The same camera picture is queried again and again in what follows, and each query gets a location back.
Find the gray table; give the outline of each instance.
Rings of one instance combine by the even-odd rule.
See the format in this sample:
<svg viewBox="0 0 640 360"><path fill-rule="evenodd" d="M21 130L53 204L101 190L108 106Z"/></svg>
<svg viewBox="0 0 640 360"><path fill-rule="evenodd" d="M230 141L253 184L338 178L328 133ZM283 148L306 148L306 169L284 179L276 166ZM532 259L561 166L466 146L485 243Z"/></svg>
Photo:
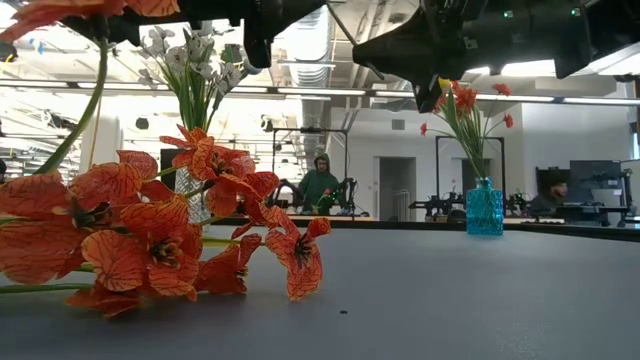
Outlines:
<svg viewBox="0 0 640 360"><path fill-rule="evenodd" d="M116 321L67 307L69 293L2 296L0 359L640 356L640 244L335 230L319 245L324 282L298 303L264 249L250 264L246 297L203 295Z"/></svg>

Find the person in green hoodie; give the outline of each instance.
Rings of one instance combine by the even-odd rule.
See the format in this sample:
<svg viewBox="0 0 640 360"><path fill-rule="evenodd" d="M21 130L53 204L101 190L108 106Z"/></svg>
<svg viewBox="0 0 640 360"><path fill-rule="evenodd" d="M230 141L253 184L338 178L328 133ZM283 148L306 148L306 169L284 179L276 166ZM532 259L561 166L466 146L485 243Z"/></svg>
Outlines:
<svg viewBox="0 0 640 360"><path fill-rule="evenodd" d="M302 206L303 213L311 213L318 200L324 195L324 192L334 190L340 183L335 176L331 174L331 166L329 155L322 154L314 161L315 169L309 171L300 182L300 191L304 194L304 204ZM322 211L323 214L329 215L329 210Z"/></svg>

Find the clear glass vase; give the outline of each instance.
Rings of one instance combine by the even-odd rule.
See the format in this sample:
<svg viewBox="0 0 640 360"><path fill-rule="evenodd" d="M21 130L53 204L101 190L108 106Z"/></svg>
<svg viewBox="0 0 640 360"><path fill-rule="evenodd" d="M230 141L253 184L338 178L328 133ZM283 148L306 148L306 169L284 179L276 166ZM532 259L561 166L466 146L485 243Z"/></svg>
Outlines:
<svg viewBox="0 0 640 360"><path fill-rule="evenodd" d="M476 188L467 192L467 234L502 235L502 204L502 191L492 188L491 178L477 178Z"/></svg>
<svg viewBox="0 0 640 360"><path fill-rule="evenodd" d="M180 168L176 171L175 192L178 194L188 194L202 187L203 182L195 180L189 174L187 168ZM187 199L189 203L189 223L199 223L211 218L211 214L204 204L205 194L201 193Z"/></svg>

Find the blue vase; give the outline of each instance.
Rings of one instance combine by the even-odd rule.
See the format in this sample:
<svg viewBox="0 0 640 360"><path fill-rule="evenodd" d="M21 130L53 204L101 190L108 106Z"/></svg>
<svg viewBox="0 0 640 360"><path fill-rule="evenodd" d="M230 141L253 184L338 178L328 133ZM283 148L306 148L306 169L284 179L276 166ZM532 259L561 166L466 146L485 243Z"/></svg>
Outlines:
<svg viewBox="0 0 640 360"><path fill-rule="evenodd" d="M504 220L502 191L492 188L490 177L477 178L467 191L467 234L502 235Z"/></svg>

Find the man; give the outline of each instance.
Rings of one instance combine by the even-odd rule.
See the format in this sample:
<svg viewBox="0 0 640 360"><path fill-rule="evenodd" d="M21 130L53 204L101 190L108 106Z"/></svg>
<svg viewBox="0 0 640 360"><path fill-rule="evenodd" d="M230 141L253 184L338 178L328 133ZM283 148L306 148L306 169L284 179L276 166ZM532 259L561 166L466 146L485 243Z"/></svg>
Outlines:
<svg viewBox="0 0 640 360"><path fill-rule="evenodd" d="M564 203L567 197L567 180L559 172L551 173L543 191L531 201L531 212L534 215L553 215L556 208Z"/></svg>
<svg viewBox="0 0 640 360"><path fill-rule="evenodd" d="M338 185L338 179L331 175L329 156L322 154L314 162L315 170L309 171L300 182L300 192L304 194L303 213L312 213L318 200L327 189L334 190ZM321 211L318 215L329 215L329 209Z"/></svg>
<svg viewBox="0 0 640 360"><path fill-rule="evenodd" d="M4 175L7 172L7 164L0 159L0 185L4 184Z"/></svg>

